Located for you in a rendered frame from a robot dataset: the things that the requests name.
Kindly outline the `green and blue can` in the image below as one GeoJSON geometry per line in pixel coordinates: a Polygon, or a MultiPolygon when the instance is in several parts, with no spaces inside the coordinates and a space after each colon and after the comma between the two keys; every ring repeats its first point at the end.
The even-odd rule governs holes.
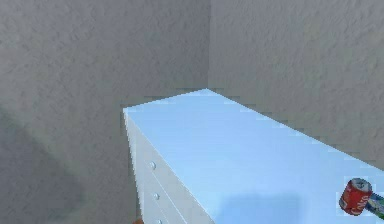
{"type": "Polygon", "coordinates": [[[373,193],[370,196],[365,209],[384,220],[384,197],[373,193]]]}

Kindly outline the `white chest of drawers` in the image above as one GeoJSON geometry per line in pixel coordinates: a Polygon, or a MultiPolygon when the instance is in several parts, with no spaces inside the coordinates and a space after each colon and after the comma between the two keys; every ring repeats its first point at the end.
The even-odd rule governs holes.
{"type": "Polygon", "coordinates": [[[339,206],[384,171],[208,89],[123,113],[145,224],[384,224],[339,206]]]}

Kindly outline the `red drinks can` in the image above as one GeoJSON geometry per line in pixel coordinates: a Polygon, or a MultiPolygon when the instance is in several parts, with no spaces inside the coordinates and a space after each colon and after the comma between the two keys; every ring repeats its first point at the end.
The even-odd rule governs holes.
{"type": "Polygon", "coordinates": [[[348,181],[339,199],[340,208],[349,215],[359,216],[373,193],[371,184],[362,178],[348,181]]]}

